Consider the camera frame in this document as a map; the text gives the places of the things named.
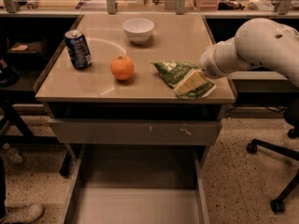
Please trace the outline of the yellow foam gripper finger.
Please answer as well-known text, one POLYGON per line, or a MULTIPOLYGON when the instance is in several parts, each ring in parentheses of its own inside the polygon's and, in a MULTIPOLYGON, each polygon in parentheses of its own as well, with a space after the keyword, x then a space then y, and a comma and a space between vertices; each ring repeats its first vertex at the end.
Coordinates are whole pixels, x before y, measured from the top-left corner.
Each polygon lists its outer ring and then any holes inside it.
POLYGON ((207 79, 200 70, 193 70, 177 84, 174 88, 174 93, 176 95, 183 95, 202 86, 206 82, 207 79))

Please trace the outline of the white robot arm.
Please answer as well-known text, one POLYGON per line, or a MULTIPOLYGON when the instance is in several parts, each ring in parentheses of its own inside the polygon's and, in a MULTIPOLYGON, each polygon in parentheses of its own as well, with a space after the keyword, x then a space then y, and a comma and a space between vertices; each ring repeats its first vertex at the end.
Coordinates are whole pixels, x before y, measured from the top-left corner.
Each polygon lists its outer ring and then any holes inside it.
POLYGON ((264 67, 299 87, 299 32, 266 18, 251 19, 234 37, 207 47, 199 67, 211 79, 264 67))

